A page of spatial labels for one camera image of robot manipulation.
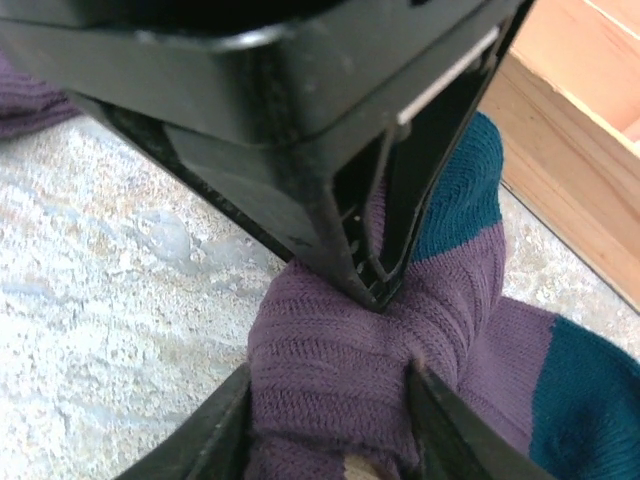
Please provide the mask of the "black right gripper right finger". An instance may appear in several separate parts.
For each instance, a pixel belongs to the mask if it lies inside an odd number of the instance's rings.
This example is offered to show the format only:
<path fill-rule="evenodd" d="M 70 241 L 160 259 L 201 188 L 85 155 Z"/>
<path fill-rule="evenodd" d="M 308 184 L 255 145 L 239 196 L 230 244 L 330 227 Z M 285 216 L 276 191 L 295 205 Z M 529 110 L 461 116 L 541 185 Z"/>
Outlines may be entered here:
<path fill-rule="evenodd" d="M 406 371 L 407 406 L 420 456 L 411 479 L 544 480 L 550 475 L 496 434 L 433 371 Z"/>

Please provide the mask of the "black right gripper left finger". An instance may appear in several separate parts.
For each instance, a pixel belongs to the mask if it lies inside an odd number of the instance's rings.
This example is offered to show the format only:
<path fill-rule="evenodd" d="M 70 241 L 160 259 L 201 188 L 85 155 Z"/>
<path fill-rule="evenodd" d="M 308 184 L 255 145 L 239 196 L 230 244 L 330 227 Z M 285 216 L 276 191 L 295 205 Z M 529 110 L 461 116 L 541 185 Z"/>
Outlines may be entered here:
<path fill-rule="evenodd" d="M 250 379 L 239 366 L 160 445 L 118 480 L 240 479 L 251 440 Z"/>

